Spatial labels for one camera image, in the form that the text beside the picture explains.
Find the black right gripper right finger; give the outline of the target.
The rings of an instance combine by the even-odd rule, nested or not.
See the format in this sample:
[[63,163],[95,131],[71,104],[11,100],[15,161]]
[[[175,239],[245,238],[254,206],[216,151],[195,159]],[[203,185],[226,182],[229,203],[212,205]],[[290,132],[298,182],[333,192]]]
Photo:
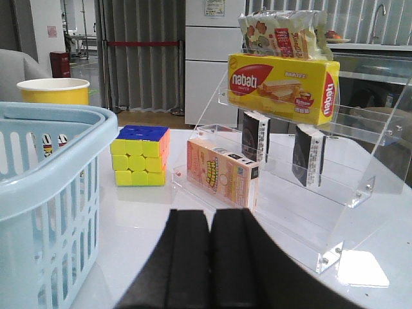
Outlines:
[[216,211],[211,230],[213,308],[349,308],[290,259],[247,209]]

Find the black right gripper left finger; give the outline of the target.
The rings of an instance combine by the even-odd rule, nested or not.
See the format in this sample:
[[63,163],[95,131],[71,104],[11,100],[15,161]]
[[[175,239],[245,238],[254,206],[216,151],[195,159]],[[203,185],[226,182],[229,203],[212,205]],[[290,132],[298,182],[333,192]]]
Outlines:
[[209,228],[202,211],[170,210],[158,243],[115,307],[209,307]]

